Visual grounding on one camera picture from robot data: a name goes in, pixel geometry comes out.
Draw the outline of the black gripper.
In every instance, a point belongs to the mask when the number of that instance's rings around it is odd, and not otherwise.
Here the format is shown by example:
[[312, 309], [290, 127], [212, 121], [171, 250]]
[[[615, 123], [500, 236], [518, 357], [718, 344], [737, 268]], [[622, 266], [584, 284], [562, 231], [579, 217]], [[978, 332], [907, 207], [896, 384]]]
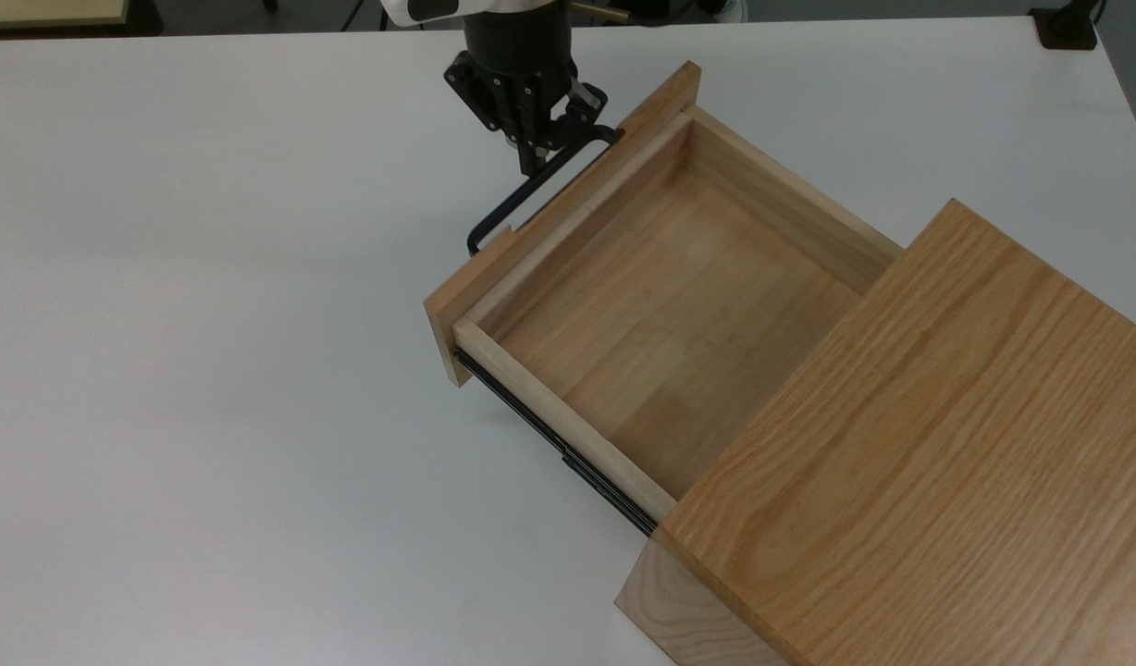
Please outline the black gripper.
[[444, 80], [485, 128], [516, 149], [523, 176], [538, 176], [548, 152], [584, 136], [609, 102], [601, 89], [578, 81], [563, 5], [471, 14], [463, 35], [467, 49]]

